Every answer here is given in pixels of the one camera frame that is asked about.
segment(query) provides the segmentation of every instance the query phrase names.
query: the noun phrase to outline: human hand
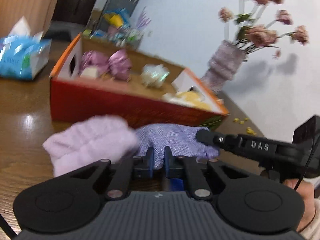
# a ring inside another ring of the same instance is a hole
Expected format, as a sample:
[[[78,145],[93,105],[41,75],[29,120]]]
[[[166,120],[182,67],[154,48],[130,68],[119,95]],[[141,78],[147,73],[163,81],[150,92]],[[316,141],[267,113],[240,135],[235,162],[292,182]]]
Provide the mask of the human hand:
[[[283,184],[294,189],[297,182],[298,179],[287,179],[283,182]],[[315,188],[313,187],[312,183],[302,180],[299,187],[297,188],[297,192],[302,197],[305,206],[304,214],[297,228],[297,232],[300,232],[305,229],[315,217]]]

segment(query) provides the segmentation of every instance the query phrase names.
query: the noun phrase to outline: folded towel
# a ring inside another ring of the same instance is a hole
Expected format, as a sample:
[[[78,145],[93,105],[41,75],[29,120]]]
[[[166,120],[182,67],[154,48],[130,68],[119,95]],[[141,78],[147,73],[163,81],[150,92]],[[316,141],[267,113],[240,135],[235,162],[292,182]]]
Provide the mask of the folded towel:
[[[78,122],[43,143],[55,177],[101,159],[118,163],[123,157],[133,155],[138,146],[138,138],[127,122],[108,115]]]
[[[149,124],[136,129],[140,140],[137,156],[145,156],[148,147],[154,148],[154,168],[163,165],[164,147],[169,146],[173,156],[184,155],[199,159],[213,159],[219,156],[219,148],[206,146],[196,140],[196,133],[203,127],[189,127],[179,124]]]

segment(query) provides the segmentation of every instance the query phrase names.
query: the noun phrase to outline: red box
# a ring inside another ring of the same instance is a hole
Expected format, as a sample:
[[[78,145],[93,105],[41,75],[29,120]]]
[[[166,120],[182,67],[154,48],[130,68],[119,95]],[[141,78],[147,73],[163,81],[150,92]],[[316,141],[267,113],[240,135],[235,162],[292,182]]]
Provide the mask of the red box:
[[[136,73],[133,76],[136,81],[133,79],[128,83],[104,83],[102,80],[84,80],[78,77],[84,52],[98,50],[111,56],[119,49],[113,44],[82,37],[80,34],[71,42],[50,74],[52,120],[79,122],[95,115],[113,114],[126,119],[133,128],[150,123],[177,123],[188,126],[207,126],[205,123],[210,123],[211,128],[216,128],[228,115],[223,104],[191,70],[134,50],[128,49],[127,54],[132,62],[132,72]],[[73,58],[75,68],[72,72],[70,65]],[[161,99],[161,93],[165,91],[142,89],[138,75],[145,64],[163,64],[169,69],[170,75],[163,86],[164,90],[187,91],[190,87],[196,87],[204,95],[204,101],[210,105],[212,111],[168,103]]]

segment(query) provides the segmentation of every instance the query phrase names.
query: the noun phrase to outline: dark brown door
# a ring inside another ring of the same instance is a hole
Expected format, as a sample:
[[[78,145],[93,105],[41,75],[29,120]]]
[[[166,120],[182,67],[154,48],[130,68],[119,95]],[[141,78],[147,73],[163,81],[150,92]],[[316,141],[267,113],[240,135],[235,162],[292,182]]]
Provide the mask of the dark brown door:
[[[95,1],[58,0],[52,20],[86,25]]]

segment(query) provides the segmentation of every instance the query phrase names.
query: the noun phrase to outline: wooden table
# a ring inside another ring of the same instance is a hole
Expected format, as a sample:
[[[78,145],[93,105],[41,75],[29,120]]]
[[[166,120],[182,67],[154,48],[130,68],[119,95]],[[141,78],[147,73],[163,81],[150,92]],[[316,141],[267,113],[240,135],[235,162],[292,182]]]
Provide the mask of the wooden table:
[[[52,178],[52,165],[42,143],[53,133],[65,130],[69,123],[52,122],[50,118],[48,75],[67,43],[53,42],[50,61],[33,82],[0,79],[0,213],[16,232],[20,231],[12,212],[12,203],[23,189]],[[249,120],[245,125],[233,123],[242,111],[226,96],[231,112],[219,127],[223,133],[245,133],[247,126],[258,135]],[[257,163],[222,152],[220,159],[259,173]],[[0,230],[0,240],[7,236]]]

